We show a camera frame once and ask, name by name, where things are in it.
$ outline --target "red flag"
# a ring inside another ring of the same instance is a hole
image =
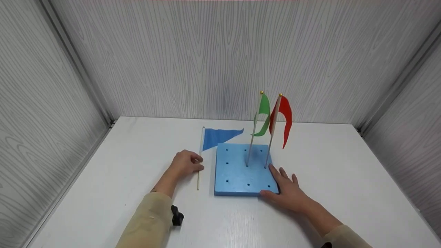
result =
[[[271,113],[270,122],[269,122],[269,133],[271,136],[273,135],[273,125],[274,121],[274,114],[276,113],[276,107],[277,104],[274,106],[273,112]],[[279,105],[279,112],[282,113],[286,118],[286,124],[285,124],[285,132],[283,134],[283,148],[285,148],[286,142],[288,141],[288,135],[289,131],[291,130],[292,126],[292,111],[291,106],[289,105],[288,99],[286,99],[285,96],[281,96],[280,99],[280,105]]]

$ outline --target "sleeve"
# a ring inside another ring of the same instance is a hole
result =
[[[324,237],[333,248],[372,248],[347,225],[340,225]]]
[[[147,194],[123,231],[116,248],[160,248],[172,226],[172,199],[163,193]]]

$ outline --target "triangular flag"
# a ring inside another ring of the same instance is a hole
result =
[[[258,133],[255,133],[254,136],[259,137],[266,133],[266,130],[268,129],[269,125],[269,114],[270,114],[270,108],[269,108],[269,101],[268,97],[265,94],[262,94],[262,99],[260,100],[260,106],[257,114],[254,116],[254,124],[256,123],[256,118],[258,114],[266,114],[268,115],[265,123],[262,126],[262,129]]]
[[[276,121],[274,119],[274,114],[276,112],[276,106],[274,106],[273,112],[271,113],[271,121],[269,122],[269,132],[271,133],[271,136],[273,135],[272,133],[272,127],[274,125],[274,122]],[[292,126],[292,111],[291,111],[291,106],[289,105],[288,99],[286,99],[285,96],[281,96],[280,99],[280,105],[279,105],[279,112],[282,113],[285,118],[286,118],[286,124],[285,124],[285,131],[283,133],[283,148],[285,148],[286,142],[288,141],[288,135],[289,135],[289,131],[291,130],[291,126]]]
[[[215,147],[219,143],[224,143],[242,133],[243,133],[243,129],[223,130],[223,129],[206,128],[204,134],[204,146],[202,147],[202,151],[210,149],[211,147]]]

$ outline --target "flagpole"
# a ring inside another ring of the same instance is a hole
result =
[[[282,99],[282,93],[279,94],[279,98],[277,99],[277,103],[276,103],[276,112],[274,113],[273,126],[271,129],[271,139],[269,140],[269,145],[268,145],[268,153],[266,154],[265,169],[266,169],[266,165],[268,164],[269,150],[271,149],[271,144],[273,143],[274,130],[276,129],[277,114],[279,113],[281,99]]]
[[[204,146],[204,138],[205,138],[205,132],[204,131],[205,131],[205,127],[202,127],[201,145],[199,147],[199,156],[201,156],[202,149],[203,149],[203,146]],[[198,186],[197,186],[197,190],[199,190],[199,171],[198,171]]]
[[[251,147],[253,146],[254,133],[256,132],[256,126],[257,126],[257,116],[259,115],[260,103],[262,102],[262,96],[263,96],[263,90],[260,91],[259,104],[257,105],[257,111],[256,111],[256,114],[254,115],[253,134],[251,135],[250,148],[248,149],[247,161],[245,162],[245,166],[246,166],[246,167],[248,167],[248,162],[250,161]]]

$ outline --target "gray wall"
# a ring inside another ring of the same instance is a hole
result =
[[[441,16],[433,0],[53,2],[116,118],[251,120],[264,90],[296,121],[358,126]]]
[[[0,1],[0,247],[21,247],[106,129],[35,2]]]
[[[441,46],[366,142],[441,237]]]

